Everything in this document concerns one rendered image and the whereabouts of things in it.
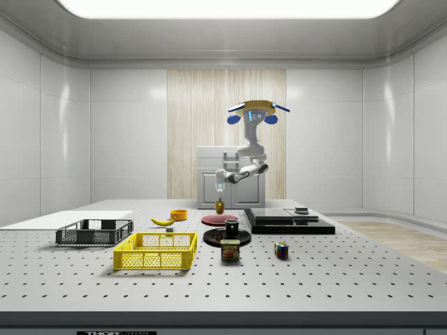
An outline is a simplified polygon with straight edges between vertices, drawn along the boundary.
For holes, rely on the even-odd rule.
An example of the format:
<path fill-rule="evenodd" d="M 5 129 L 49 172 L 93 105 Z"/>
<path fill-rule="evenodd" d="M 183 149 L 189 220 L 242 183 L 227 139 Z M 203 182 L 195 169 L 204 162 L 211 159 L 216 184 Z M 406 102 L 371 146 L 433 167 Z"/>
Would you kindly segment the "white cabinet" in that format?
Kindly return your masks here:
<path fill-rule="evenodd" d="M 225 169 L 238 172 L 251 165 L 247 157 L 237 155 L 236 146 L 197 147 L 197 205 L 199 209 L 213 209 L 218 200 L 215 172 Z M 260 208 L 265 206 L 265 175 L 255 174 L 237 184 L 227 183 L 223 191 L 226 209 Z"/>

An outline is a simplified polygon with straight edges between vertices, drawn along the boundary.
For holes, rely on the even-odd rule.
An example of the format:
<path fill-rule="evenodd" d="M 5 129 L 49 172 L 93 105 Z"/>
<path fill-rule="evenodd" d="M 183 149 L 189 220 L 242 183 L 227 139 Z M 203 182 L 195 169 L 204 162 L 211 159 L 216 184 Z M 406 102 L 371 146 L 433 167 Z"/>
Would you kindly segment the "flat-sided can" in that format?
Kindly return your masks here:
<path fill-rule="evenodd" d="M 240 240 L 239 239 L 222 239 L 221 243 L 221 259 L 222 260 L 239 260 L 240 259 Z"/>

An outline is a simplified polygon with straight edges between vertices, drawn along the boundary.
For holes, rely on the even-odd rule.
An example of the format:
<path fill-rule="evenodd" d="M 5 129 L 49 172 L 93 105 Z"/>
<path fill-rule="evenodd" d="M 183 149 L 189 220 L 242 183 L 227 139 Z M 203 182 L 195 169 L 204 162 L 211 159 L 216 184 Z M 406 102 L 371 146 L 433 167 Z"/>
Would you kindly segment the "red plate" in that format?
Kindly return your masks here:
<path fill-rule="evenodd" d="M 213 214 L 202 217 L 201 222 L 206 225 L 224 226 L 226 224 L 226 221 L 229 219 L 233 219 L 233 216 L 225 214 Z"/>

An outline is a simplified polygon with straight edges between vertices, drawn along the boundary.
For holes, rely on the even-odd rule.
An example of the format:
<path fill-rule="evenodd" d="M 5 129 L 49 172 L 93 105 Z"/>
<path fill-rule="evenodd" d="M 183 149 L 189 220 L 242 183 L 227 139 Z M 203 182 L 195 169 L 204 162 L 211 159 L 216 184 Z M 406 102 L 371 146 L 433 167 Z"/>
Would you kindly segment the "black stove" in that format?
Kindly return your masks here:
<path fill-rule="evenodd" d="M 294 209 L 251 208 L 244 213 L 254 234 L 332 235 L 335 226 L 310 214 L 307 207 Z"/>

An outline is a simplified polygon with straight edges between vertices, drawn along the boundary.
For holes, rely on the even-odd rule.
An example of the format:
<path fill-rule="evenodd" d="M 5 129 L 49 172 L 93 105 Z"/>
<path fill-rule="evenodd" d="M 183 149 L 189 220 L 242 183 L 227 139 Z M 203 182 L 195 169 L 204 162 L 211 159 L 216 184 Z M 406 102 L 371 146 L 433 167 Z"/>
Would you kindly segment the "yellow basket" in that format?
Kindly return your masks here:
<path fill-rule="evenodd" d="M 115 269 L 190 269 L 195 232 L 136 232 L 113 250 Z"/>

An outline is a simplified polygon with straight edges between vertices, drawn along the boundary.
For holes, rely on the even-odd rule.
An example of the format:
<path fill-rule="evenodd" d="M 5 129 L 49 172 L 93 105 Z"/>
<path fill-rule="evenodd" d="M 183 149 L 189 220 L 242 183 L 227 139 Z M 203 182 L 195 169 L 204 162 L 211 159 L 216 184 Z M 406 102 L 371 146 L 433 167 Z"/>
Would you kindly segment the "white board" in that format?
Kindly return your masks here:
<path fill-rule="evenodd" d="M 60 211 L 1 227 L 0 230 L 57 230 L 82 219 L 120 219 L 132 211 Z"/>

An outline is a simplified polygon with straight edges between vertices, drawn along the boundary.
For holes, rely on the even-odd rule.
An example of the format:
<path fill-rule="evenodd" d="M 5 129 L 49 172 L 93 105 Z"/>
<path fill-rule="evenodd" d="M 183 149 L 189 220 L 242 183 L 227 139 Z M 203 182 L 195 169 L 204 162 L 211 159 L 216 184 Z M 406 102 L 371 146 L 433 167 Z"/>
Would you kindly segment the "dark grey basket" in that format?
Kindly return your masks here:
<path fill-rule="evenodd" d="M 133 231 L 133 220 L 83 219 L 56 231 L 56 243 L 69 246 L 114 246 Z"/>

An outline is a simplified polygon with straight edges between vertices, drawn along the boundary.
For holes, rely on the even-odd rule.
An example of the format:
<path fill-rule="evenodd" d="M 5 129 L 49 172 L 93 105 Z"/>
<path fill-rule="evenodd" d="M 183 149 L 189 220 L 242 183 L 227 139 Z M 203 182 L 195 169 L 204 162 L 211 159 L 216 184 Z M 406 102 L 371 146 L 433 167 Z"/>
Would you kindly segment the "black plate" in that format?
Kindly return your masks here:
<path fill-rule="evenodd" d="M 240 241 L 240 245 L 244 246 L 251 241 L 251 234 L 246 230 L 238 230 L 237 235 L 230 236 L 226 234 L 225 228 L 208 230 L 203 234 L 204 242 L 211 246 L 220 247 L 222 239 L 238 239 Z"/>

